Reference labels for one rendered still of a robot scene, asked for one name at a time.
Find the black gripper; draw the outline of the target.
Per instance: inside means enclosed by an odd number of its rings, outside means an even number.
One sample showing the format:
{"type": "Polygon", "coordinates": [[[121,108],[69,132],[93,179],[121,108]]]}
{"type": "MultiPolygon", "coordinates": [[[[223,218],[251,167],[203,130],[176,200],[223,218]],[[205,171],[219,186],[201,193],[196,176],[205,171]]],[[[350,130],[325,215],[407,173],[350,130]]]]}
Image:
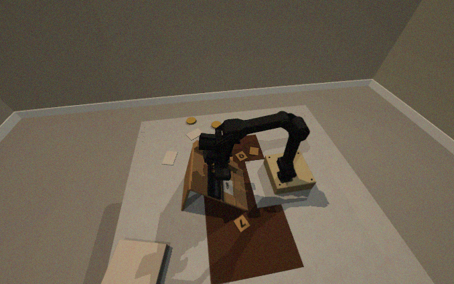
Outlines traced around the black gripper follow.
{"type": "Polygon", "coordinates": [[[232,157],[232,152],[228,154],[221,153],[217,148],[217,156],[219,157],[219,161],[216,160],[216,162],[219,163],[214,163],[215,167],[214,179],[229,181],[231,178],[231,172],[228,167],[228,163],[230,163],[230,157],[232,157]]]}

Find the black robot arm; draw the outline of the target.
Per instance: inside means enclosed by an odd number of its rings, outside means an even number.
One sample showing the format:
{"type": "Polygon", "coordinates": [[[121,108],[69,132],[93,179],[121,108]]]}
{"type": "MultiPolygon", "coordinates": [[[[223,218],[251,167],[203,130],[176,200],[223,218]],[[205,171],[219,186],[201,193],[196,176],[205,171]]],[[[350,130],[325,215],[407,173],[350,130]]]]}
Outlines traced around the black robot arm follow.
{"type": "Polygon", "coordinates": [[[215,134],[201,133],[199,137],[199,150],[203,150],[204,163],[213,164],[219,161],[217,148],[221,153],[231,153],[234,144],[240,144],[240,140],[246,135],[270,129],[282,127],[289,132],[289,138],[283,157],[278,157],[277,176],[281,183],[292,182],[297,176],[294,168],[294,158],[300,143],[304,141],[309,129],[302,117],[293,113],[280,111],[273,115],[267,115],[249,120],[227,119],[215,128],[215,134]]]}

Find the white paper ticket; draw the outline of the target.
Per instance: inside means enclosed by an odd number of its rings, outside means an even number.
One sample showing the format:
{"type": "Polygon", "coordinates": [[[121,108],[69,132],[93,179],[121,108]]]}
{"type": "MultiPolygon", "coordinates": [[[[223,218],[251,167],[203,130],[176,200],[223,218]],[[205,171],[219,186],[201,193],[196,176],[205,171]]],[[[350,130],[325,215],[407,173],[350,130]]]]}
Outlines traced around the white paper ticket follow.
{"type": "Polygon", "coordinates": [[[227,194],[230,194],[230,195],[234,195],[232,180],[229,180],[229,181],[223,180],[223,184],[224,184],[224,192],[226,192],[227,194]]]}

